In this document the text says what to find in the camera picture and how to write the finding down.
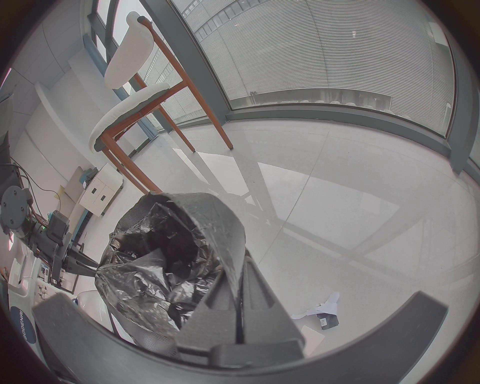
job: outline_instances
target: chair backrest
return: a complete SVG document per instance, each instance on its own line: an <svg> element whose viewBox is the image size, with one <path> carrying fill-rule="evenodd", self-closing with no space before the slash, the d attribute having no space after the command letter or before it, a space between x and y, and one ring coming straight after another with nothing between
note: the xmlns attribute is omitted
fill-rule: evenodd
<svg viewBox="0 0 480 384"><path fill-rule="evenodd" d="M138 22L139 17L137 12L127 15L127 33L105 71L105 84L109 88L119 89L128 82L152 53L152 33Z"/></svg>

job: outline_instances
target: ceiling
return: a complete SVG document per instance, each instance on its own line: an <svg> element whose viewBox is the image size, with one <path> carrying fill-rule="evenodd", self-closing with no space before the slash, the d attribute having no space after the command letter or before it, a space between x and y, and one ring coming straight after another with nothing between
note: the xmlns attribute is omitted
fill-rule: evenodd
<svg viewBox="0 0 480 384"><path fill-rule="evenodd" d="M35 83L50 89L70 69L68 59L82 48L80 1L61 0L27 40L0 89L0 96L14 91L11 152L40 104Z"/></svg>

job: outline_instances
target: chair seat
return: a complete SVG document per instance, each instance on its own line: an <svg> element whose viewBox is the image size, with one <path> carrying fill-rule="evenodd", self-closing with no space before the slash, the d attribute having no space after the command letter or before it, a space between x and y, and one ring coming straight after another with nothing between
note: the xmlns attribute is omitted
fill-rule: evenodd
<svg viewBox="0 0 480 384"><path fill-rule="evenodd" d="M135 92L114 106L93 128L88 140L88 147L93 153L100 152L105 144L100 139L103 132L121 123L143 107L162 96L170 89L167 83L156 83Z"/></svg>

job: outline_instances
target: tile floor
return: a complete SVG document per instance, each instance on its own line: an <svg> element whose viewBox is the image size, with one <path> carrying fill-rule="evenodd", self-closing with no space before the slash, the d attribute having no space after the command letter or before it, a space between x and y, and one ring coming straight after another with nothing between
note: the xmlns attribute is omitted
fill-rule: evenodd
<svg viewBox="0 0 480 384"><path fill-rule="evenodd" d="M228 150L212 126L162 134L135 163L164 191L210 192L245 226L247 247L293 313L340 292L340 325L296 320L324 339L311 356L369 331L414 292L449 306L437 337L403 380L415 383L458 335L479 293L480 187L441 155L384 132L321 121L229 122ZM128 181L84 233L99 260L108 234L140 198ZM80 277L76 293L94 289Z"/></svg>

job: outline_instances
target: wooden chair frame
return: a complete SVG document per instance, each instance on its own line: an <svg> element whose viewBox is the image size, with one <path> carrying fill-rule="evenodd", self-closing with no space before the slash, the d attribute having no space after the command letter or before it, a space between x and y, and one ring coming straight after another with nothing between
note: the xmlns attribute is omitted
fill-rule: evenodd
<svg viewBox="0 0 480 384"><path fill-rule="evenodd" d="M182 81L173 87L171 87L168 91L166 91L162 96L155 99L154 101L150 102L148 105L143 107L137 113L129 116L124 121L121 121L119 124L109 128L108 130L104 131L100 138L102 142L105 144L105 148L102 152L107 156L107 158L118 168L118 170L128 179L130 180L139 190L143 193L148 193L148 191L155 191L155 192L162 192L160 188L158 188L153 181L151 181L147 175L145 175L140 168L130 159L127 154L119 147L117 141L120 137L123 136L127 130L132 127L138 120L142 117L148 115L155 109L158 109L163 117L169 122L175 132L180 136L180 138L185 142L185 144L190 148L192 152L195 152L195 148L193 145L188 141L185 137L183 132L178 128L175 124L173 119L168 115L168 113L163 109L161 103L167 100L169 97L177 93L178 91L182 90L185 87L188 87L192 92L193 96L197 99L200 106L203 108L207 116L209 117L210 121L215 126L216 130L222 137L223 141L227 145L229 149L233 149L233 144L231 143L230 139L228 138L227 134L223 130L220 122L213 114L212 110L209 108L207 103L205 102L198 89L195 87L193 82L191 81L190 77L188 77L185 70L182 68L178 60L175 56L170 52L167 45L163 42L163 40L158 36L158 34L153 29L152 23L148 21L145 17L140 17L139 22L146 26L148 30L152 33L153 39L155 44L160 48L163 54L166 56L172 67L177 71L177 73L182 78ZM139 74L135 74L134 79L140 84L142 88L145 88L146 85Z"/></svg>

